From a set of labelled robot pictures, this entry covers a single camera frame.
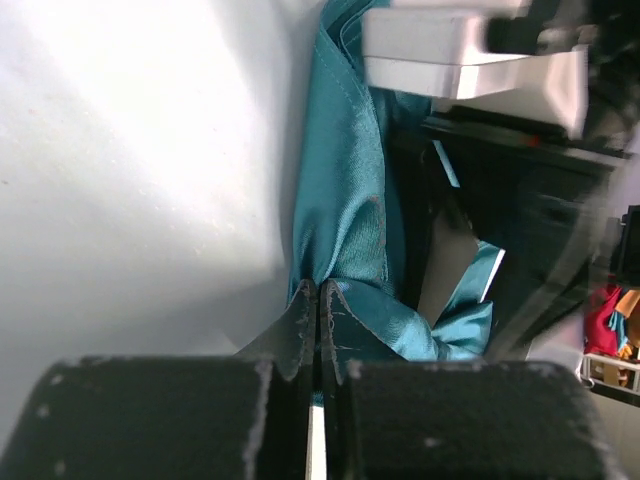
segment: stitching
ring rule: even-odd
[[[362,32],[358,33],[355,37],[353,37],[351,40],[349,40],[347,43],[345,43],[344,44],[344,48],[347,48],[349,45],[353,45],[355,42],[360,40],[360,38],[362,38]]]
[[[347,90],[344,88],[344,85],[342,84],[342,82],[340,81],[340,79],[338,77],[336,77],[333,72],[331,71],[331,69],[329,68],[329,65],[327,65],[327,62],[324,61],[324,57],[322,56],[322,53],[320,53],[320,50],[318,50],[318,46],[316,45],[314,47],[315,52],[318,54],[318,58],[320,59],[320,61],[322,62],[322,64],[325,66],[325,68],[327,69],[327,71],[329,72],[329,75],[331,75],[333,77],[333,79],[336,81],[336,83],[338,84],[338,87],[340,87],[340,90],[342,90],[342,93],[344,93],[344,96],[346,97],[347,101],[351,104],[351,106],[353,108],[355,108],[355,104],[353,103],[353,100],[351,99],[351,96],[349,95],[349,93],[347,92]]]

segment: teal cloth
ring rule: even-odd
[[[618,351],[622,350],[622,348],[627,344],[629,340],[627,338],[627,334],[625,333],[625,324],[627,319],[624,318],[617,310],[614,310],[609,317],[608,327],[612,332],[616,332],[616,336],[618,337]]]
[[[353,314],[407,360],[481,355],[491,327],[480,303],[498,249],[482,244],[472,267],[431,330],[396,299],[404,277],[398,197],[388,182],[389,125],[412,128],[430,101],[364,82],[361,17],[388,1],[330,0],[316,39],[307,126],[293,226],[289,295],[301,280],[337,280]]]

